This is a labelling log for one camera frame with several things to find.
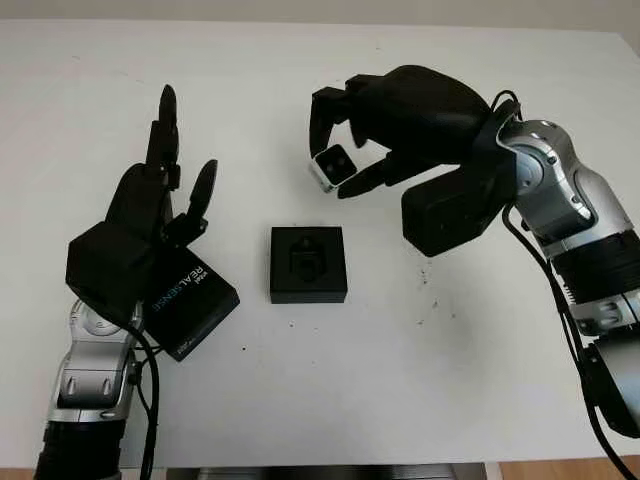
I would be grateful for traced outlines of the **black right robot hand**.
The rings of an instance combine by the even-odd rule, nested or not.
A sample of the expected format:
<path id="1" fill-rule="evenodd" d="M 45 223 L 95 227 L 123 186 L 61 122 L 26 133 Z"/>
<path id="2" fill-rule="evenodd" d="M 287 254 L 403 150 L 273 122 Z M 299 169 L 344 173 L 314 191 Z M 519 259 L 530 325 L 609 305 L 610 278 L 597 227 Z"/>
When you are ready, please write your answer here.
<path id="1" fill-rule="evenodd" d="M 339 198 L 393 186 L 439 165 L 468 161 L 491 108 L 472 88 L 418 65 L 384 75 L 358 74 L 344 88 L 312 95 L 309 122 L 311 167 L 321 188 Z M 372 141 L 385 156 L 358 168 L 346 150 L 329 142 L 335 126 L 348 123 L 361 148 Z"/>

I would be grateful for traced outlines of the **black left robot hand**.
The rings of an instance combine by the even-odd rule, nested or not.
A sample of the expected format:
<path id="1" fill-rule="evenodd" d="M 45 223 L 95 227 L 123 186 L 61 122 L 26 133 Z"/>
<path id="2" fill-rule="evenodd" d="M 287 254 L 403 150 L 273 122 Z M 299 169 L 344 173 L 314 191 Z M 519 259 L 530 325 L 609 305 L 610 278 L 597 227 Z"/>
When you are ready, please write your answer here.
<path id="1" fill-rule="evenodd" d="M 189 198 L 189 208 L 173 214 L 171 193 L 181 180 L 177 98 L 174 88 L 164 86 L 158 116 L 151 123 L 146 159 L 131 166 L 121 178 L 106 220 L 133 235 L 172 248 L 185 247 L 201 237 L 217 177 L 218 161 L 201 168 Z"/>

